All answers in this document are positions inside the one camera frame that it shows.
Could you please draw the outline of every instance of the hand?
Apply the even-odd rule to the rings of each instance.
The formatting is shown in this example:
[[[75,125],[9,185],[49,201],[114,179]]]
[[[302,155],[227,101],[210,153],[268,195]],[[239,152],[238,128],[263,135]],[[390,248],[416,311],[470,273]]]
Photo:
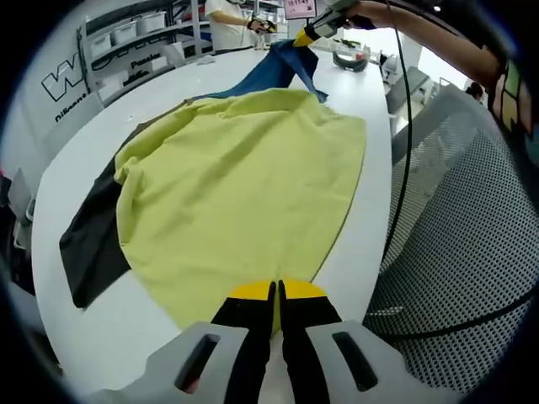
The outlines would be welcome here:
[[[400,9],[401,8],[392,6],[393,12]],[[348,18],[354,17],[355,15],[367,17],[377,28],[392,26],[391,15],[389,14],[389,10],[387,10],[386,4],[375,2],[357,3],[346,12]]]
[[[252,31],[256,33],[260,33],[261,31],[265,31],[264,25],[258,21],[257,19],[252,19],[248,22],[247,28],[251,29]]]

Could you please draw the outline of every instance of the storage bin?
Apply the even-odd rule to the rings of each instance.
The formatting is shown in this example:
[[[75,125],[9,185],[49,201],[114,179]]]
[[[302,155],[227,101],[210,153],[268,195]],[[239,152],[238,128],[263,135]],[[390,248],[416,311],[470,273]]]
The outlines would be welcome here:
[[[138,21],[138,30],[140,34],[147,34],[152,31],[157,31],[158,29],[165,28],[165,14],[166,12],[162,11],[160,13],[154,13],[142,17]]]
[[[96,57],[105,53],[111,47],[110,33],[108,33],[90,42],[90,53],[92,54],[92,57]]]
[[[123,44],[124,42],[129,42],[130,40],[134,40],[135,38],[136,38],[136,21],[131,21],[130,23],[123,24],[112,32],[112,39],[115,45]]]
[[[163,69],[167,64],[168,62],[166,56],[159,57],[152,61],[152,70],[156,72],[157,70]]]

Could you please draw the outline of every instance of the yellow shirt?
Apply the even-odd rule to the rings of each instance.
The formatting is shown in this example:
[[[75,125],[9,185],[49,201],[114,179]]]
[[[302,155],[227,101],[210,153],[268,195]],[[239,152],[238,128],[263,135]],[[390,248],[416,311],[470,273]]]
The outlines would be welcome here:
[[[270,89],[200,99],[115,158],[120,246],[179,327],[211,321],[241,284],[312,280],[360,175],[363,120]]]

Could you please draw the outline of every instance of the white table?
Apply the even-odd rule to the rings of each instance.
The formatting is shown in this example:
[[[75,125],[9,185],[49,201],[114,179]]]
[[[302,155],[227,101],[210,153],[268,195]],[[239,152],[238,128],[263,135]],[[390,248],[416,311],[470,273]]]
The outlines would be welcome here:
[[[386,239],[391,198],[391,135],[378,66],[344,72],[331,54],[320,57],[315,86],[326,105],[367,123],[366,154],[350,212],[314,280],[345,320],[361,321],[376,283]],[[184,99],[237,84],[265,55],[245,50],[217,62],[181,67],[128,93],[85,125],[45,171],[35,205],[32,263],[35,292],[51,345],[75,392],[119,389],[144,371],[148,355],[180,330],[129,271],[88,309],[72,303],[58,242],[124,139],[136,125]],[[304,88],[296,77],[292,88]],[[272,358],[260,402],[293,402],[280,352]]]

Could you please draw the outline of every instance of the black cable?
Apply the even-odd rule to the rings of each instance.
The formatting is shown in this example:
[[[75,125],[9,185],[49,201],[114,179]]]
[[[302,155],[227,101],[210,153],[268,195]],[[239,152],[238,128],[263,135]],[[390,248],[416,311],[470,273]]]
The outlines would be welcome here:
[[[406,184],[408,182],[408,173],[410,171],[410,157],[412,154],[412,103],[410,101],[410,85],[408,84],[408,74],[406,73],[406,66],[404,64],[403,57],[403,47],[401,45],[401,40],[398,37],[397,23],[395,21],[395,16],[391,10],[391,5],[389,1],[386,0],[387,10],[391,17],[393,29],[395,29],[395,35],[397,36],[397,45],[398,45],[398,56],[401,59],[401,68],[403,69],[404,76],[404,87],[406,88],[406,101],[408,104],[408,144],[406,146],[406,162],[404,164],[404,176],[403,176],[403,185],[401,186],[401,192],[398,196],[397,208],[395,209],[395,215],[393,216],[393,222],[389,233],[387,234],[386,246],[384,247],[384,253],[382,255],[382,261],[386,257],[387,250],[393,239],[393,234],[395,233],[395,228],[397,227],[398,217],[401,214],[401,209],[403,208],[404,194],[406,193]]]
[[[425,332],[411,332],[407,334],[377,334],[378,337],[383,339],[388,343],[395,343],[399,341],[414,340],[414,339],[424,339],[432,337],[441,337],[443,335],[451,334],[452,332],[462,331],[466,328],[476,327],[484,324],[485,322],[491,322],[501,316],[504,316],[514,309],[525,304],[529,299],[531,299],[537,292],[537,288],[532,288],[528,290],[525,294],[519,297],[517,300],[509,303],[507,306],[504,306],[498,310],[491,311],[487,314],[483,314],[467,322],[462,322],[454,326],[443,327],[437,330],[425,331]]]

